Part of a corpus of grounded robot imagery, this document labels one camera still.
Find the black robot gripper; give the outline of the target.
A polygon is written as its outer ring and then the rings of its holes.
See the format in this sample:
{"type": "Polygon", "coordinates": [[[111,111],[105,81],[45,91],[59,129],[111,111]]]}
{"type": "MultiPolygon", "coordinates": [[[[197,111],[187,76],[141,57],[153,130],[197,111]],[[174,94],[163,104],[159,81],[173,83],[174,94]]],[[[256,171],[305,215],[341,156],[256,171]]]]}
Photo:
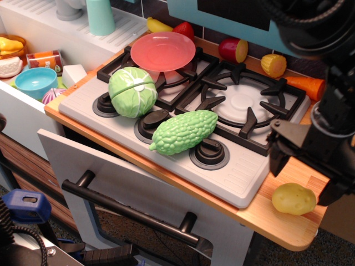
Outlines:
{"type": "Polygon", "coordinates": [[[329,178],[318,205],[354,194],[354,87],[328,86],[311,110],[309,125],[274,119],[270,126],[270,171],[275,177],[295,157],[329,178]]]}

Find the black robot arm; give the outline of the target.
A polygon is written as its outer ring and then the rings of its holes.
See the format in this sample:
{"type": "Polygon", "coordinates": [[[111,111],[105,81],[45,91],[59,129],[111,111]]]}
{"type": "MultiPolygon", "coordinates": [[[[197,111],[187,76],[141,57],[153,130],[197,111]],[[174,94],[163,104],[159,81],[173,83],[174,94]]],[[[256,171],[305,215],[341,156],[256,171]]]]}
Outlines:
{"type": "Polygon", "coordinates": [[[326,88],[309,125],[271,122],[270,170],[290,157],[328,178],[318,203],[328,206],[354,192],[354,2],[261,1],[281,40],[296,55],[327,65],[326,88]]]}

